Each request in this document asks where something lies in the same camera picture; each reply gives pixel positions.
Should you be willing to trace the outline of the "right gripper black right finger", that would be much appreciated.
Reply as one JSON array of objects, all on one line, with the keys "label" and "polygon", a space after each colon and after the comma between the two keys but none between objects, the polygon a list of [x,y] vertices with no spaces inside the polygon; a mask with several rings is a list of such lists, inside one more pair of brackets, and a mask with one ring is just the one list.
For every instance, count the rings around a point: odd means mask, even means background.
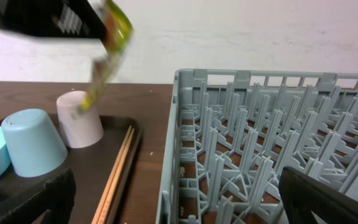
[{"label": "right gripper black right finger", "polygon": [[358,223],[358,202],[292,167],[283,168],[278,189],[290,224],[316,223],[314,215],[326,223]]}]

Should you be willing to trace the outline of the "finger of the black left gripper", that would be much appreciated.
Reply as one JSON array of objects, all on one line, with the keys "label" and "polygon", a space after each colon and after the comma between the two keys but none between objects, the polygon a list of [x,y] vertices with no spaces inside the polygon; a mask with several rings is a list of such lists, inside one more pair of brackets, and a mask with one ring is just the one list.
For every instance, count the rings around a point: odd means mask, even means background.
[{"label": "finger of the black left gripper", "polygon": [[107,34],[87,0],[0,0],[0,30],[45,38],[103,40]]}]

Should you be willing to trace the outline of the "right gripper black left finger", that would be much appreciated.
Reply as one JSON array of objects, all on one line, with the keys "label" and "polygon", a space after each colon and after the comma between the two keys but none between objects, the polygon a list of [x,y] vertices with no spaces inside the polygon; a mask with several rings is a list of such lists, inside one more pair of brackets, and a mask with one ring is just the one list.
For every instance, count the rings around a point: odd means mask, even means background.
[{"label": "right gripper black left finger", "polygon": [[28,190],[0,202],[0,224],[68,223],[75,204],[76,182],[71,169],[35,184]]}]

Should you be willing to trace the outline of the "yellow green snack wrapper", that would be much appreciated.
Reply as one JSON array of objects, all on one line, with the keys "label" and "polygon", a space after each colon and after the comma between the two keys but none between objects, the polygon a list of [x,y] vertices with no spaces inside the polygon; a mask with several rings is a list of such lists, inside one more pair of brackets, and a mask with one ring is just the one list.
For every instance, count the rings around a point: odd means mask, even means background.
[{"label": "yellow green snack wrapper", "polygon": [[105,0],[101,18],[107,28],[102,41],[107,55],[93,60],[91,83],[76,112],[83,114],[103,95],[107,82],[112,79],[123,61],[124,53],[133,35],[133,26],[122,9],[112,0]]}]

